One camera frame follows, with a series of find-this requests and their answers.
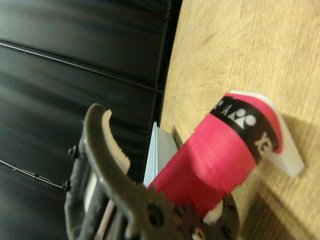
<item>black label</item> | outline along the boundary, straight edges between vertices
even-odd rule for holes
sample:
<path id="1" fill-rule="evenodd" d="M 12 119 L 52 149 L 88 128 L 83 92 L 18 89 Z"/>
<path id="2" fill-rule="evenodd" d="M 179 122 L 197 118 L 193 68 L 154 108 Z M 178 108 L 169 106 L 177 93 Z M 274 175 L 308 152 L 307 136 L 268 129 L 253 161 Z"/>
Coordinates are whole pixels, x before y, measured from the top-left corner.
<path id="1" fill-rule="evenodd" d="M 277 135 L 266 117 L 245 101 L 224 96 L 210 113 L 242 138 L 257 163 L 279 146 Z"/>

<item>wooden surface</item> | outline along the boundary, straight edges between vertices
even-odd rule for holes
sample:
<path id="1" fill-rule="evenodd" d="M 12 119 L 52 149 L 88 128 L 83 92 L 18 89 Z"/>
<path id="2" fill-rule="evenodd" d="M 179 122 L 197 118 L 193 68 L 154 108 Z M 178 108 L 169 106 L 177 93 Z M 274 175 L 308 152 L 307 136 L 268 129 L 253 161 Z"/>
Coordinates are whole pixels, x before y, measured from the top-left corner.
<path id="1" fill-rule="evenodd" d="M 320 1 L 184 0 L 160 127 L 180 147 L 230 90 L 270 97 L 306 164 L 265 160 L 232 192 L 239 239 L 320 240 Z"/>

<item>black wall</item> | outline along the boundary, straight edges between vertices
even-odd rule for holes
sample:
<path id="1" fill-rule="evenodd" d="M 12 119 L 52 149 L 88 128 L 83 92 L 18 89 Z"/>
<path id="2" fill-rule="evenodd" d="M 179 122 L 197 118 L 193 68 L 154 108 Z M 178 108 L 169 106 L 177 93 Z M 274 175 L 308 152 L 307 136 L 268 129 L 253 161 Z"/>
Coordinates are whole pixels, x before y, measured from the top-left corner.
<path id="1" fill-rule="evenodd" d="M 180 1 L 0 1 L 0 159 L 57 183 L 87 109 L 144 176 Z M 66 239 L 65 194 L 0 166 L 0 239 Z"/>

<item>serrated edge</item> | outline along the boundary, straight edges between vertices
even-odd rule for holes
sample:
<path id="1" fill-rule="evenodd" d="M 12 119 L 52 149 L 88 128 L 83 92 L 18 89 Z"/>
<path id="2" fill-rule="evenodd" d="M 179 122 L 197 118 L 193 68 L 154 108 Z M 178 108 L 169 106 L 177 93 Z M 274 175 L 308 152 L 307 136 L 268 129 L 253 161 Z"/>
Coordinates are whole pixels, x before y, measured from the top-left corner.
<path id="1" fill-rule="evenodd" d="M 111 155 L 113 156 L 118 166 L 121 168 L 124 174 L 127 174 L 130 167 L 130 160 L 124 154 L 122 149 L 119 147 L 113 134 L 111 133 L 111 129 L 110 129 L 111 115 L 112 115 L 112 111 L 109 109 L 102 116 L 102 131 L 103 131 L 104 140 Z"/>

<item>screw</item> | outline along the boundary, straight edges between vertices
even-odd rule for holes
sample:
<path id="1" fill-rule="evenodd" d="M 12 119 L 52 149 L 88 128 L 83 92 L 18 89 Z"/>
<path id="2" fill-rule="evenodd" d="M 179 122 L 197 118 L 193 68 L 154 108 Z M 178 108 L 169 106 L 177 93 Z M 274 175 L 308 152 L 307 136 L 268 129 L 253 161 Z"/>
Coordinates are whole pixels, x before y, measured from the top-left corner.
<path id="1" fill-rule="evenodd" d="M 79 150 L 76 145 L 73 146 L 73 148 L 70 148 L 68 150 L 68 155 L 71 156 L 72 159 L 76 159 L 79 157 Z"/>
<path id="2" fill-rule="evenodd" d="M 192 239 L 193 240 L 206 240 L 206 237 L 200 228 L 195 227 L 192 231 Z"/>

